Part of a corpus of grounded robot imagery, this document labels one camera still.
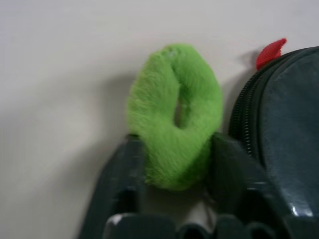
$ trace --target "zipper teeth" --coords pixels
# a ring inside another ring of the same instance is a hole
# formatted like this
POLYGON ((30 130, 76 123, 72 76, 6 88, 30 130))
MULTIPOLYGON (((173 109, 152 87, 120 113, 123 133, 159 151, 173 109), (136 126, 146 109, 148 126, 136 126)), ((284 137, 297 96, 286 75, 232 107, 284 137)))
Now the zipper teeth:
POLYGON ((238 123, 239 123, 239 115, 240 115, 240 111, 241 111, 241 104, 242 101, 244 100, 244 95, 247 91, 247 89, 250 87, 250 84, 256 79, 256 77, 260 74, 261 71, 257 71, 249 80, 248 82, 245 84, 244 88, 242 89, 242 91, 240 92, 235 106, 233 108, 233 113, 231 115, 231 119, 230 119, 230 126, 229 126, 229 134, 233 137, 237 137, 237 135, 234 135, 235 130, 238 128, 238 123))
POLYGON ((251 93, 249 94, 248 98, 247 98, 247 104, 244 108, 244 126, 243 126, 243 131, 244 131, 244 136, 242 141, 244 142, 244 146, 246 147, 246 151, 248 153, 248 155, 252 156, 252 147, 251 147, 251 134, 250 134, 250 129, 249 129, 249 111, 250 111, 250 106, 251 106, 251 102, 252 102, 252 98, 253 95, 255 93, 255 90, 257 88, 257 86, 259 85, 259 83, 262 81, 263 79, 263 75, 261 75, 261 77, 259 77, 259 79, 255 82, 251 93))
POLYGON ((282 61, 282 59, 288 58, 289 56, 294 55, 302 50, 303 49, 293 51, 286 55, 283 55, 282 57, 279 57, 273 60, 272 62, 264 66, 262 69, 257 71, 245 84, 244 88, 242 89, 242 91, 240 92, 236 100, 235 106, 233 108, 233 113, 230 119, 229 134, 243 143, 243 146, 246 148, 250 156, 252 156, 252 145, 251 145, 251 134, 250 134, 250 127, 249 127, 249 113, 250 113, 250 107, 251 107, 252 98, 255 93, 255 90, 258 87, 259 83, 263 80, 264 75, 269 68, 273 67, 278 62, 282 61), (251 86, 252 86, 252 89, 249 95, 245 97, 245 93, 251 86), (243 110, 242 112, 244 113, 243 127, 239 125, 241 109, 243 110))

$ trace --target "white wall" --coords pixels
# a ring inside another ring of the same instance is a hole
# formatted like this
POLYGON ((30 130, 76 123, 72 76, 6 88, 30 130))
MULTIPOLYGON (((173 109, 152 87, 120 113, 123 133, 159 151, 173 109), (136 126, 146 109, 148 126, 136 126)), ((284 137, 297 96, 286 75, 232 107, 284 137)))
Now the white wall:
POLYGON ((196 46, 224 89, 226 122, 252 59, 318 45, 316 0, 2 0, 0 238, 70 239, 94 180, 127 132, 147 55, 196 46))

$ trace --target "hair scrunchie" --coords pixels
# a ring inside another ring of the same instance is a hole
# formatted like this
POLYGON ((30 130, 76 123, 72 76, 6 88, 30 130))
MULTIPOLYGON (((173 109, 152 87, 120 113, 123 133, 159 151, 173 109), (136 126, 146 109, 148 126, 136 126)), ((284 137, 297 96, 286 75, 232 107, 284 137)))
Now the hair scrunchie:
POLYGON ((150 55, 127 104, 130 132, 146 147, 146 182, 180 191, 202 179, 210 137, 220 127, 222 113, 222 91, 215 75, 191 45, 172 44, 150 55))

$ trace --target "fuzzy green fabric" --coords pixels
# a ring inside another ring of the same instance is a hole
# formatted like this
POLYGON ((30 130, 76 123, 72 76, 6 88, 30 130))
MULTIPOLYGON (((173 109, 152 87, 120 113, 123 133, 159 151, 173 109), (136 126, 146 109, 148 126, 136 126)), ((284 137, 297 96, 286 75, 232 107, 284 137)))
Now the fuzzy green fabric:
POLYGON ((146 182, 180 191, 202 179, 209 140, 221 125, 222 111, 215 75, 191 45, 172 44, 153 53, 131 88, 127 105, 129 129, 146 146, 146 182))

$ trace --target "green fuzzy ring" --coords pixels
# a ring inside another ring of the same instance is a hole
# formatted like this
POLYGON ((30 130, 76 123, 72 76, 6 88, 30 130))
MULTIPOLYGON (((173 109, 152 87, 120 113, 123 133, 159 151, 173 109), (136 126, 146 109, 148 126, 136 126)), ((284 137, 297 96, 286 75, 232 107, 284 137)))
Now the green fuzzy ring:
POLYGON ((172 44, 153 53, 134 82, 127 105, 130 132, 146 146, 146 182, 184 190, 207 170, 210 137, 222 122, 222 92, 199 53, 172 44), (179 126, 174 123, 180 102, 179 126))

